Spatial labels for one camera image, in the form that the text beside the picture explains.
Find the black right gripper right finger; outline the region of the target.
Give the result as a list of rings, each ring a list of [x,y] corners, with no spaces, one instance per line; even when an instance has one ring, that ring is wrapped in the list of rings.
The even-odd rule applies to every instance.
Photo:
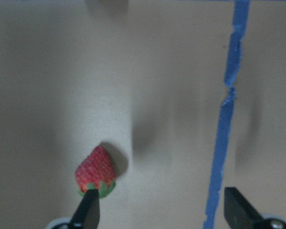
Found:
[[[235,187],[225,187],[224,217],[231,229],[271,229],[270,221],[264,219]]]

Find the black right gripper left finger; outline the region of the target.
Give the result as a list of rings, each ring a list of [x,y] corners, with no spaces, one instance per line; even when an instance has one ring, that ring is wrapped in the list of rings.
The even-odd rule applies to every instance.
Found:
[[[70,229],[97,229],[100,222],[99,191],[89,189],[69,222]]]

